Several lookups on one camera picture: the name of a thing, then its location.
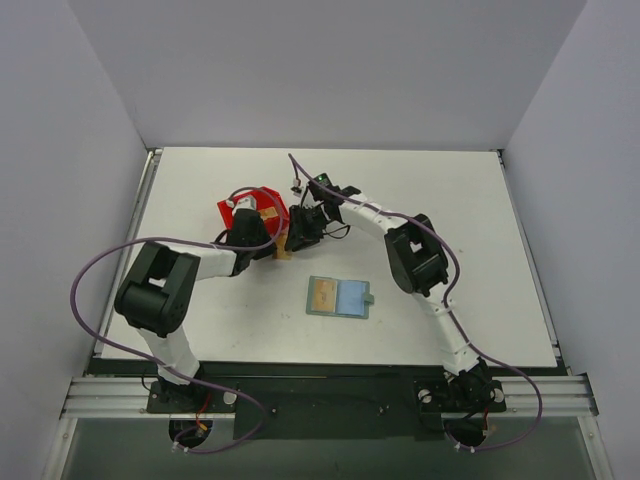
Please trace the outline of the gold VIP card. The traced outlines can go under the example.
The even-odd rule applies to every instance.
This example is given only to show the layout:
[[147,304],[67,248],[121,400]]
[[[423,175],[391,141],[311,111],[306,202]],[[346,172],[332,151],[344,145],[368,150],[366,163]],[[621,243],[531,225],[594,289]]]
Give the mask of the gold VIP card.
[[275,260],[291,260],[293,254],[286,249],[286,242],[288,240],[288,232],[283,231],[277,238],[275,245],[276,250],[273,254]]
[[311,310],[334,313],[337,303],[338,282],[333,279],[316,278],[311,283]]

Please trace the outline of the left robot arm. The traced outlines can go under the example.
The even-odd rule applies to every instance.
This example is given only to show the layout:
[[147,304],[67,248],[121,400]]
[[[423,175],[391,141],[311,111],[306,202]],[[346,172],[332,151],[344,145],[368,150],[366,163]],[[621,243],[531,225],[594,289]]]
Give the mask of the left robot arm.
[[236,211],[226,241],[212,249],[172,249],[153,241],[141,247],[117,291],[114,309],[160,360],[159,389],[170,392],[181,410],[197,410],[206,397],[204,384],[194,379],[202,377],[201,365],[183,328],[195,284],[237,276],[275,250],[260,214],[248,208]]

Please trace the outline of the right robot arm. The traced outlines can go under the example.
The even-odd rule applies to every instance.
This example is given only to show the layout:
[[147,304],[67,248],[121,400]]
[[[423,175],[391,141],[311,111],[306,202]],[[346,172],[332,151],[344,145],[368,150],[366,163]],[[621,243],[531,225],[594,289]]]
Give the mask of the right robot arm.
[[318,244],[332,222],[359,229],[382,241],[394,282],[401,291],[412,295],[430,318],[449,402],[459,409],[468,409],[495,400],[486,362],[451,319],[450,304],[443,299],[449,283],[449,262],[442,243],[434,237],[430,219],[423,214],[403,217],[387,213],[359,189],[353,186],[342,189],[325,174],[307,184],[295,178],[291,190],[300,202],[289,208],[285,249],[296,252]]

